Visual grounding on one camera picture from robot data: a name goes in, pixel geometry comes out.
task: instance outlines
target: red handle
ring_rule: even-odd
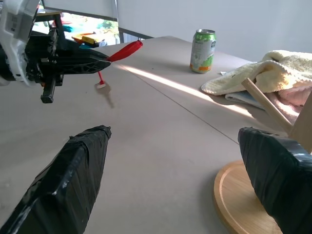
[[[126,45],[125,47],[123,47],[117,53],[107,58],[107,61],[115,62],[118,60],[125,59],[126,57],[130,56],[135,51],[137,51],[139,48],[141,48],[142,46],[143,46],[143,43],[140,40],[132,42],[129,45]]]

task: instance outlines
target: black tape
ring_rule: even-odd
[[[292,139],[253,128],[238,134],[254,191],[284,234],[312,233],[312,156]]]
[[[110,127],[105,126],[70,137],[36,177],[0,234],[82,234],[100,189],[110,137]]]

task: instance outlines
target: soda can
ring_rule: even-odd
[[[210,71],[215,52],[215,31],[199,29],[193,37],[190,69],[197,73]]]

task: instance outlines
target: table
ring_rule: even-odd
[[[0,225],[69,136],[104,124],[113,134],[86,234],[228,233],[213,205],[215,176],[241,159],[239,128],[275,123],[264,111],[198,91],[247,61],[216,53],[212,71],[198,75],[188,68],[189,42],[143,43],[102,72],[114,109],[94,90],[97,74],[66,76],[53,104],[41,103],[39,85],[1,87]],[[98,49],[111,55],[123,46]]]

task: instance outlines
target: round wooden base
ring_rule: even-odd
[[[254,193],[243,161],[226,165],[214,181],[215,208],[234,234],[282,234]]]

